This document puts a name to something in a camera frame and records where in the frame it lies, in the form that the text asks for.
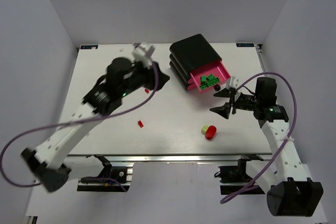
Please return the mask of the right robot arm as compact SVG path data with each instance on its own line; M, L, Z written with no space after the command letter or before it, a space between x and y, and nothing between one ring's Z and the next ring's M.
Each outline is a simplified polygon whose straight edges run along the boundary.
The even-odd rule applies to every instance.
M215 96L228 98L224 105L211 108L225 119L237 110L252 111L272 152L268 162L260 159L240 159L237 174L249 177L250 181L236 192L225 196L225 204L238 195L259 187L266 194L266 203L273 216L311 217L323 195L320 182L313 181L304 168L291 136L295 124L289 121L286 109L277 104L277 83L262 74L257 79L255 92L243 94L243 86L235 77L230 77L226 87Z

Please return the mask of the green long lego plate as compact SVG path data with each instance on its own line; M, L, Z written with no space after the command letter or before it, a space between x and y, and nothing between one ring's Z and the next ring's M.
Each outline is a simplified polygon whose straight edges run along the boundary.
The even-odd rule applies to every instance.
M209 79L209 80L207 81L207 84L208 84L209 86L213 86L213 85L216 85L216 84L219 83L219 82L220 82L219 78L214 78L214 79Z
M205 83L205 84L203 84L203 85L200 86L200 89L204 90L204 89L206 89L208 87L209 87L209 85L207 83Z

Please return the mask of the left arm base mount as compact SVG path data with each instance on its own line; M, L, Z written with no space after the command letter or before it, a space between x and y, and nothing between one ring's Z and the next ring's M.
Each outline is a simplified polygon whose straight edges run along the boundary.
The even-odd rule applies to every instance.
M87 176L78 182L77 191L97 193L126 193L130 187L127 166L114 166L101 154L94 157L102 163L103 169L97 176Z

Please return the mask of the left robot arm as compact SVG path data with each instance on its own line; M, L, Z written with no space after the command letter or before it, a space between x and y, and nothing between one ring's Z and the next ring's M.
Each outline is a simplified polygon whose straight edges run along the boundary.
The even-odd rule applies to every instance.
M124 97L139 88L159 91L169 79L155 61L147 67L140 61L124 57L113 59L105 75L84 96L71 121L62 123L51 137L34 150L24 149L21 153L23 160L50 193L72 179L107 180L112 166L103 155L94 154L71 161L67 159L68 154L92 129L122 105Z

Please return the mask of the pink drawer with black knob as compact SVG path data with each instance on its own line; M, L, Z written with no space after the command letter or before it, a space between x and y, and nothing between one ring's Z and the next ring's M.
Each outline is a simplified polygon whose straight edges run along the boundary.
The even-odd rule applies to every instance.
M230 78L221 60L192 70L190 76L200 93L210 91L215 86L221 86Z

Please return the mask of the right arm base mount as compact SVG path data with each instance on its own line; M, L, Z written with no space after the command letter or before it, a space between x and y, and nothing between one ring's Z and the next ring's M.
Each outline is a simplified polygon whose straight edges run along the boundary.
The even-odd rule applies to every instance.
M264 159L257 155L242 155L236 165L219 166L219 171L214 174L215 178L220 180L220 194L229 195L235 191L240 190L248 182L252 180L246 174L246 163L250 161L264 161Z

